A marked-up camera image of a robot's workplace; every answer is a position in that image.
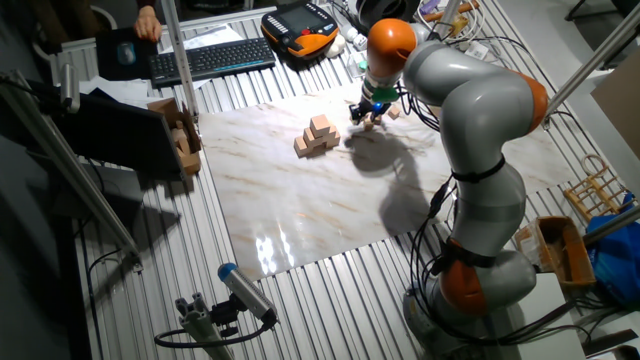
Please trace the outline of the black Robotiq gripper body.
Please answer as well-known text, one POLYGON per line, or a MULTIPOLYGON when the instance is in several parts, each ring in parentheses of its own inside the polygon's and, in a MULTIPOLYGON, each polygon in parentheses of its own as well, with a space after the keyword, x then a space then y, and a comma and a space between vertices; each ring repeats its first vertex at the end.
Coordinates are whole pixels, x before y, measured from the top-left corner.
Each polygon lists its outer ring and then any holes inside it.
POLYGON ((349 111, 352 120, 362 120, 367 114, 373 114, 374 116, 382 115, 390 107, 390 103, 361 101, 359 104, 350 105, 349 111))

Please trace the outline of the bare person hand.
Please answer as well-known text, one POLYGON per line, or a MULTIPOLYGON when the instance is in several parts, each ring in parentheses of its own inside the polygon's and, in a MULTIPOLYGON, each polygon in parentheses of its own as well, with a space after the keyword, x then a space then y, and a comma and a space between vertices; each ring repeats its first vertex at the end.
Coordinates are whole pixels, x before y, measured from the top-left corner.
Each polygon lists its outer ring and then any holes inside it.
POLYGON ((134 31, 141 40, 156 43, 160 39, 162 27, 152 5, 145 5, 139 9, 134 31))

